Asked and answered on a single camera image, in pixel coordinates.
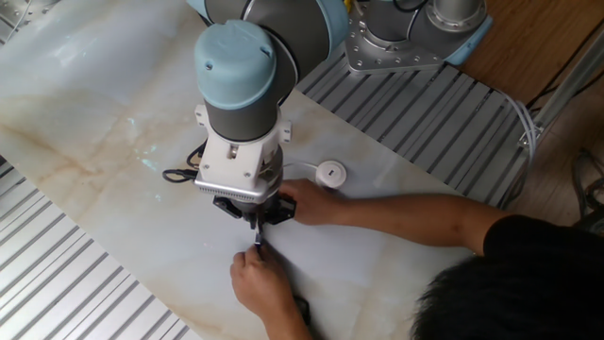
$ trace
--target black hair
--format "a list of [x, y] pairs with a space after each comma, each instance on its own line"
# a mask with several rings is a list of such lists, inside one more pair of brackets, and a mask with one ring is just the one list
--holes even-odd
[[473, 257], [419, 299], [413, 340], [604, 339], [604, 262], [555, 253]]

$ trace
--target white cable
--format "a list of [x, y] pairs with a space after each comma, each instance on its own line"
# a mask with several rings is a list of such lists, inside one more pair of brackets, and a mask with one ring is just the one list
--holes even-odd
[[352, 0], [352, 4], [354, 5], [354, 7], [357, 10], [357, 12], [362, 16], [363, 15], [363, 11], [362, 11], [361, 5], [359, 4], [359, 1]]
[[537, 153], [537, 133], [536, 133], [535, 124], [533, 123], [532, 119], [530, 118], [529, 110], [527, 110], [527, 108], [524, 106], [524, 104], [522, 104], [520, 102], [516, 102], [506, 93], [503, 93], [501, 91], [499, 91], [499, 92], [501, 94], [503, 94], [506, 97], [506, 99], [508, 100], [508, 102], [512, 105], [512, 107], [518, 114], [520, 123], [522, 123], [522, 126], [525, 129], [525, 133], [527, 136], [527, 142], [528, 142], [528, 166], [527, 166], [527, 172], [528, 172], [528, 171], [530, 171], [530, 169], [535, 161], [535, 155]]
[[283, 165], [284, 168], [288, 167], [288, 166], [292, 166], [292, 165], [304, 165], [304, 166], [308, 166], [310, 168], [313, 168], [314, 170], [317, 170], [319, 167], [314, 165], [314, 164], [310, 164], [304, 161], [298, 161], [298, 162], [293, 162], [293, 163], [289, 163], [289, 164], [285, 164]]
[[10, 40], [10, 37], [12, 37], [12, 34], [17, 30], [17, 27], [19, 27], [19, 25], [23, 22], [23, 19], [25, 18], [25, 16], [29, 13], [29, 7], [31, 6], [32, 2], [34, 2], [34, 0], [29, 0], [29, 2], [27, 3], [27, 7], [25, 8], [25, 11], [23, 12], [23, 15], [17, 22], [17, 25], [15, 25], [15, 27], [10, 31], [10, 34], [8, 34], [7, 43]]
[[527, 116], [528, 127], [530, 128], [530, 131], [532, 133], [533, 154], [535, 154], [537, 152], [537, 127], [535, 126], [535, 123], [532, 121], [532, 118], [530, 117], [529, 109], [527, 109], [527, 107], [520, 102], [518, 102], [518, 105], [520, 106], [520, 109], [522, 109], [522, 111]]

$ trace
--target metal mounting plate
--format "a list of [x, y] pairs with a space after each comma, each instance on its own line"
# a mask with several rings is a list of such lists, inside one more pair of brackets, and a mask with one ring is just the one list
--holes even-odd
[[371, 32], [357, 12], [350, 14], [350, 33], [345, 41], [352, 71], [361, 74], [388, 74], [402, 71], [438, 70], [443, 60], [412, 42], [396, 42], [391, 50], [370, 42]]

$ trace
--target marble surface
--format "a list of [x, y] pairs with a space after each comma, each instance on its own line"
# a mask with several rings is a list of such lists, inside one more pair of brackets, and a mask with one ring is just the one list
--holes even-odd
[[[193, 116], [203, 29], [184, 0], [63, 0], [0, 50], [0, 154], [204, 339], [265, 339], [228, 270], [253, 231], [160, 174], [205, 139]], [[342, 162], [346, 196], [455, 194], [299, 92], [282, 110], [286, 162]], [[468, 255], [293, 221], [266, 237], [325, 339], [408, 338], [426, 284]]]

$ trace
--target black shirt sleeve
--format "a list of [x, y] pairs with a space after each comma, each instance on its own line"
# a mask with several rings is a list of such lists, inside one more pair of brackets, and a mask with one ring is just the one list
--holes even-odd
[[519, 215], [495, 222], [484, 238], [483, 249], [485, 257], [499, 259], [555, 251], [604, 260], [604, 238]]

